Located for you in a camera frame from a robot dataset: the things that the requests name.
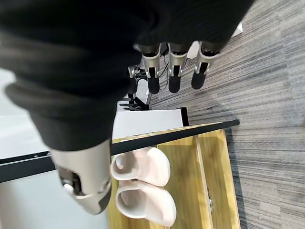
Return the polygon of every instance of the wooden board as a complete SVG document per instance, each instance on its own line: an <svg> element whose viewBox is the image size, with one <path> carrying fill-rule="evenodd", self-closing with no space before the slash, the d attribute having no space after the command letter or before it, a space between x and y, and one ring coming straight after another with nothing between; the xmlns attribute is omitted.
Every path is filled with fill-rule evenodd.
<svg viewBox="0 0 305 229"><path fill-rule="evenodd" d="M168 133L160 131L125 139ZM177 207L172 229L239 229L239 218L232 172L223 130L159 144L171 164L171 178L164 187ZM110 229L163 229L144 219L130 219L115 206L118 181L112 182L112 197L107 208ZM209 196L213 199L210 212Z"/></svg>
<svg viewBox="0 0 305 229"><path fill-rule="evenodd" d="M207 188L203 182L195 137L158 145L171 164L171 178L164 187L172 195L177 219L172 229L212 229Z"/></svg>
<svg viewBox="0 0 305 229"><path fill-rule="evenodd" d="M214 229L240 229L233 176L224 130L198 135Z"/></svg>

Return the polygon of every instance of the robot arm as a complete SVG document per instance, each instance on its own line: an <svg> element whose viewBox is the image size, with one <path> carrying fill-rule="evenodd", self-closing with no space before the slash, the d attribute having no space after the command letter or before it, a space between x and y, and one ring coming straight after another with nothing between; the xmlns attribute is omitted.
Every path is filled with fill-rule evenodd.
<svg viewBox="0 0 305 229"><path fill-rule="evenodd" d="M63 188L86 211L98 214L109 202L116 102L129 89L128 66L141 59L133 44L157 93L158 44L170 43L169 87L176 92L189 45L202 41L195 72L204 74L208 53L221 50L251 3L1 1L0 67L16 74L6 93L29 111Z"/></svg>

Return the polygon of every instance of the black sleeve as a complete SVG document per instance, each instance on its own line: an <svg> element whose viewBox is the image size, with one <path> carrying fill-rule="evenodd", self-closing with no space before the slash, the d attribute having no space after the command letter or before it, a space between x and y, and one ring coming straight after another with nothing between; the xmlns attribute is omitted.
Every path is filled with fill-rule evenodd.
<svg viewBox="0 0 305 229"><path fill-rule="evenodd" d="M46 145L71 151L111 137L128 91L132 45L205 40L223 47L252 0L3 0L0 67Z"/></svg>

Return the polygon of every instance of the black cable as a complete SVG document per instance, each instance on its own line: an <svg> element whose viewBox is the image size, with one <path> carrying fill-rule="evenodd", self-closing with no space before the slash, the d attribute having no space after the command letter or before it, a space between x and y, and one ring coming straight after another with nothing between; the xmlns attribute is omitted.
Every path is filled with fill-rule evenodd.
<svg viewBox="0 0 305 229"><path fill-rule="evenodd" d="M162 76L162 74L165 72L165 69L167 69L167 66L168 66L168 63L165 63L165 56L163 56L163 60L164 60L165 68L163 69L163 72L161 73L161 75L159 77Z"/></svg>
<svg viewBox="0 0 305 229"><path fill-rule="evenodd" d="M165 68L164 68L164 70L163 70L163 72L165 71L165 69L167 69L167 82L166 82L166 85L165 85L165 87L163 88L163 89L160 89L161 91L163 91L166 87L167 87L167 84L168 84L168 63L166 64L166 66L165 66Z"/></svg>

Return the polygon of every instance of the robotic finger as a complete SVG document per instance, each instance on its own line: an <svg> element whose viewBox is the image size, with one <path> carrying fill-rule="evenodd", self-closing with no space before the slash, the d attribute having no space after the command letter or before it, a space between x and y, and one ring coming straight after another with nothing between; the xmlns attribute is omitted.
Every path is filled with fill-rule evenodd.
<svg viewBox="0 0 305 229"><path fill-rule="evenodd" d="M152 94L157 94L160 90L160 44L139 45L142 53L145 72L147 75L148 89Z"/></svg>
<svg viewBox="0 0 305 229"><path fill-rule="evenodd" d="M170 79L168 89L171 93L177 93L180 90L181 74L190 46L190 44L169 44Z"/></svg>
<svg viewBox="0 0 305 229"><path fill-rule="evenodd" d="M193 89L202 88L211 64L219 53L218 51L205 48L203 42L199 42L199 46L199 51L196 57L195 71L192 77Z"/></svg>

